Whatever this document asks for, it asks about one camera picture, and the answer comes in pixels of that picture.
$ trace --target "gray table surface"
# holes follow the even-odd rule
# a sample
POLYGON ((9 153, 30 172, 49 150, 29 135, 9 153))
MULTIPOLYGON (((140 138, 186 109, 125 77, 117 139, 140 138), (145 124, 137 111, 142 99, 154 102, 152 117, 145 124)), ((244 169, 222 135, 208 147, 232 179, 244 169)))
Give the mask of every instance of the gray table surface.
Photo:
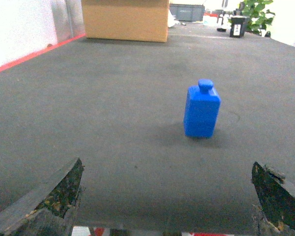
POLYGON ((189 23, 167 43, 82 38, 0 73, 0 211, 79 156, 78 225, 252 234, 255 161, 295 184, 295 48, 189 23), (222 98, 185 137, 186 91, 222 98))

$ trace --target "red object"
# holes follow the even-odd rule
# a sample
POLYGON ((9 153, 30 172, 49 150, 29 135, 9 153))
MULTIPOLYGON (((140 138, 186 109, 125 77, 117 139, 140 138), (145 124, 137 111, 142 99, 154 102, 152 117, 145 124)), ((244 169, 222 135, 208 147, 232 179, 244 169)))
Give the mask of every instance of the red object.
POLYGON ((94 230, 94 233, 95 233, 96 236, 102 236, 104 231, 105 231, 105 228, 96 228, 94 230))
POLYGON ((77 40, 77 39, 79 39, 79 38, 81 38, 81 37, 84 37, 84 36, 85 36, 85 34, 78 35, 78 36, 76 36, 76 37, 74 37, 74 38, 68 39, 68 40, 63 41, 63 42, 61 42, 61 43, 58 43, 58 44, 56 44, 56 45, 53 45, 53 46, 48 47, 48 48, 46 48, 46 49, 43 49, 43 50, 41 50, 41 51, 38 51, 38 52, 35 52, 35 53, 31 53, 31 54, 29 54, 29 55, 27 55, 27 56, 25 56, 25 57, 22 57, 22 58, 20 58, 20 59, 17 59, 17 60, 14 60, 14 61, 12 61, 12 62, 9 62, 9 63, 7 63, 7 64, 5 64, 5 65, 3 65, 3 66, 0 66, 0 72, 4 71, 4 70, 6 70, 6 69, 9 69, 9 68, 11 68, 11 67, 14 67, 14 66, 16 66, 16 65, 18 65, 18 64, 21 64, 21 63, 23 63, 23 62, 25 62, 25 61, 27 61, 27 60, 30 60, 30 59, 32 59, 32 58, 34 58, 34 57, 36 57, 36 56, 41 55, 41 54, 43 54, 43 53, 46 53, 46 52, 48 52, 48 51, 51 51, 51 50, 53 50, 53 49, 55 49, 55 48, 61 47, 61 46, 64 45, 64 44, 67 44, 67 43, 69 43, 69 42, 72 42, 72 41, 77 40))
POLYGON ((195 233, 193 236, 225 236, 225 235, 195 233))
POLYGON ((211 14, 211 13, 208 13, 208 12, 204 13, 203 15, 204 16, 211 16, 211 17, 218 17, 218 14, 211 14))

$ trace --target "gray storage bin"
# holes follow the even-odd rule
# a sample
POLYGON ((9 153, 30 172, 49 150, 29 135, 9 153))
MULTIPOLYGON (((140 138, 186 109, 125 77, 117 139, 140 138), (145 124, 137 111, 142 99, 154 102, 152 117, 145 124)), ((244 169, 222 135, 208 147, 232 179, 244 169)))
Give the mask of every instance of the gray storage bin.
POLYGON ((170 4, 170 11, 179 21, 202 21, 205 13, 205 6, 170 4))

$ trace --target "cardboard box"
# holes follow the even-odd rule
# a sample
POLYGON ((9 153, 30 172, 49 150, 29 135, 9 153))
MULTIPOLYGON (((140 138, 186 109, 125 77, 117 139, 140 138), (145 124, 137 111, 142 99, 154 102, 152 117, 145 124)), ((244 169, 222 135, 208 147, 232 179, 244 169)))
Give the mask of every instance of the cardboard box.
POLYGON ((87 38, 166 42, 169 0, 82 0, 87 38))

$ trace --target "bottle cap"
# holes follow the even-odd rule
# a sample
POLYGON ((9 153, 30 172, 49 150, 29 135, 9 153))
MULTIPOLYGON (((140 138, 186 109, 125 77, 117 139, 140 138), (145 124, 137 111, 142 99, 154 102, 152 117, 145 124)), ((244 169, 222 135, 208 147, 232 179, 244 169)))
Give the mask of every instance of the bottle cap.
POLYGON ((208 79, 198 80, 198 85, 201 93, 208 93, 214 87, 214 83, 208 79))

